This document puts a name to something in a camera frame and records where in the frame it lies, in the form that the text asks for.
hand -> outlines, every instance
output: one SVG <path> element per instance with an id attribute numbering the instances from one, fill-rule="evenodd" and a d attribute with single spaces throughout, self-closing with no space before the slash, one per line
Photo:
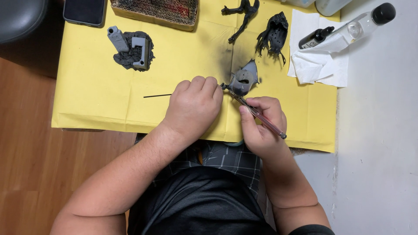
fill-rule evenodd
<path id="1" fill-rule="evenodd" d="M 262 110 L 264 116 L 286 133 L 287 120 L 278 99 L 264 96 L 247 98 L 246 101 L 249 105 Z M 257 125 L 254 116 L 246 106 L 240 107 L 240 113 L 242 133 L 248 149 L 262 159 L 274 158 L 279 155 L 285 146 L 284 140 L 267 126 Z"/>
<path id="2" fill-rule="evenodd" d="M 216 78 L 197 76 L 180 82 L 170 97 L 166 117 L 161 125 L 179 134 L 189 146 L 212 125 L 224 98 Z"/>

table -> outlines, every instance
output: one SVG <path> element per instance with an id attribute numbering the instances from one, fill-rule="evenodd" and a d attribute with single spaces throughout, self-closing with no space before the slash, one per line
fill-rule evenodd
<path id="1" fill-rule="evenodd" d="M 182 80 L 197 75 L 213 76 L 219 83 L 230 81 L 230 73 L 252 57 L 261 83 L 248 97 L 272 96 L 280 100 L 288 119 L 290 147 L 333 152 L 335 145 L 336 87 L 321 83 L 300 85 L 286 76 L 288 63 L 281 58 L 254 54 L 257 36 L 268 19 L 283 11 L 291 25 L 292 9 L 308 9 L 262 0 L 259 11 L 234 44 L 228 38 L 242 24 L 244 14 L 222 15 L 226 5 L 234 8 L 239 0 L 201 0 L 192 32 L 115 16 L 107 5 L 103 28 L 66 23 L 57 76 L 51 126 L 91 128 L 148 133 L 163 119 L 169 96 Z M 330 18 L 339 21 L 339 13 Z M 113 61 L 116 49 L 107 38 L 107 28 L 116 25 L 122 32 L 144 31 L 154 42 L 155 59 L 145 72 L 126 70 Z M 282 49 L 289 59 L 289 34 Z M 202 139 L 238 142 L 242 139 L 238 104 L 225 93 L 216 121 Z"/>

clothes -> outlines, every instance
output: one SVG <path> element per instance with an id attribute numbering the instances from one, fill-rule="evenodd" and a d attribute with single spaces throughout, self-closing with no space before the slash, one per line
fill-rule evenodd
<path id="1" fill-rule="evenodd" d="M 205 166 L 184 169 L 161 187 L 150 187 L 131 208 L 128 224 L 128 235 L 276 234 L 242 180 Z M 291 235 L 334 234 L 324 226 L 307 226 Z"/>
<path id="2" fill-rule="evenodd" d="M 199 152 L 202 164 L 199 163 Z M 257 198 L 260 181 L 260 158 L 251 153 L 245 144 L 227 146 L 223 142 L 199 140 L 184 150 L 154 179 L 151 186 L 158 186 L 173 174 L 194 166 L 211 166 L 227 170 L 240 178 Z"/>

black phone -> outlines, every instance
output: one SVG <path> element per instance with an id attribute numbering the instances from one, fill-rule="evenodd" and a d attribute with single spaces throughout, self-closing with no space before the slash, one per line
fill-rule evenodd
<path id="1" fill-rule="evenodd" d="M 64 19 L 67 22 L 101 28 L 105 22 L 107 0 L 65 0 Z"/>

plaid shorts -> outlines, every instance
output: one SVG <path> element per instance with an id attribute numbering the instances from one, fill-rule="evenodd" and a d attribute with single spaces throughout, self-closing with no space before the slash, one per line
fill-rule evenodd
<path id="1" fill-rule="evenodd" d="M 260 181 L 260 158 L 245 143 L 227 146 L 223 142 L 198 140 L 166 166 L 150 186 L 157 187 L 177 172 L 194 166 L 210 166 L 232 172 L 242 179 L 257 199 Z"/>

